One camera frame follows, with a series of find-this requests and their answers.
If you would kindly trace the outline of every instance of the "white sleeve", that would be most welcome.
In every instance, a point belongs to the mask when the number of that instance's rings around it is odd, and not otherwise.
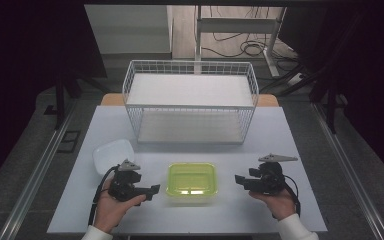
[[[112,240],[112,235],[89,225],[82,240]]]
[[[278,223],[282,240],[318,240],[316,233],[310,232],[302,225],[298,214],[293,214]]]

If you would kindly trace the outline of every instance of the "yellow-green lid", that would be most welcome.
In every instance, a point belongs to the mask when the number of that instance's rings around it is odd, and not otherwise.
[[[217,193],[214,165],[173,163],[168,169],[167,194],[174,197],[207,197]]]

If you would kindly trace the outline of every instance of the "white bowl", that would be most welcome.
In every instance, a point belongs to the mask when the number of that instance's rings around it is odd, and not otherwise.
[[[107,143],[93,151],[95,168],[101,176],[104,176],[110,168],[123,163],[126,159],[134,162],[132,145],[126,139],[119,139]]]

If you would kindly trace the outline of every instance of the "white wire basket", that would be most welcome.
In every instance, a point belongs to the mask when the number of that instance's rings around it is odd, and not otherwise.
[[[246,62],[135,60],[123,83],[140,143],[242,144],[258,94]]]

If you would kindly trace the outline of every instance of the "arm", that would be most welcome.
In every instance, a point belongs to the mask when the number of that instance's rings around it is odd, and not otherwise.
[[[285,189],[274,196],[249,192],[249,195],[267,204],[273,216],[279,221],[278,228],[283,240],[318,240],[316,233],[308,231],[295,213],[291,195]]]
[[[93,226],[89,226],[82,240],[111,240],[111,230],[126,215],[127,210],[145,201],[146,196],[140,195],[126,202],[119,202],[108,194],[111,180],[107,180],[99,197],[96,217]]]

